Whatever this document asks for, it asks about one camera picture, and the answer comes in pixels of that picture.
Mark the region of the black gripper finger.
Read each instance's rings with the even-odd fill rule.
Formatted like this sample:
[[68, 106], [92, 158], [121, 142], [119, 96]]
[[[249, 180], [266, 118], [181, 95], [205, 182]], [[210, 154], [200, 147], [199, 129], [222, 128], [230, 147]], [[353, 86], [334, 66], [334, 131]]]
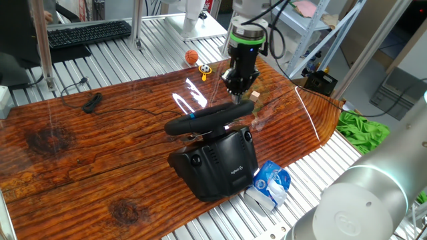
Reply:
[[233, 102], [238, 102], [239, 101], [239, 97], [236, 94], [236, 84], [234, 81], [234, 68], [229, 68], [227, 69], [224, 73], [222, 73], [221, 78], [222, 81], [224, 82], [227, 92], [229, 93], [229, 95], [232, 98]]
[[254, 81], [258, 78], [260, 72], [257, 69], [254, 69], [254, 72], [249, 74], [248, 77], [241, 77], [238, 85], [238, 94], [237, 102], [239, 103], [242, 100], [243, 94], [252, 86]]

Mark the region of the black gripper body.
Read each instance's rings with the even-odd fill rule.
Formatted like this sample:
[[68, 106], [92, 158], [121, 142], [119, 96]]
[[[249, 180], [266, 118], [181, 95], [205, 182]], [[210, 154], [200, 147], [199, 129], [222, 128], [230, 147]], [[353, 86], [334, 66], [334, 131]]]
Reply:
[[261, 44], [248, 45], [243, 43], [237, 43], [235, 46], [229, 45], [231, 78], [255, 79], [259, 75], [255, 64], [261, 46]]

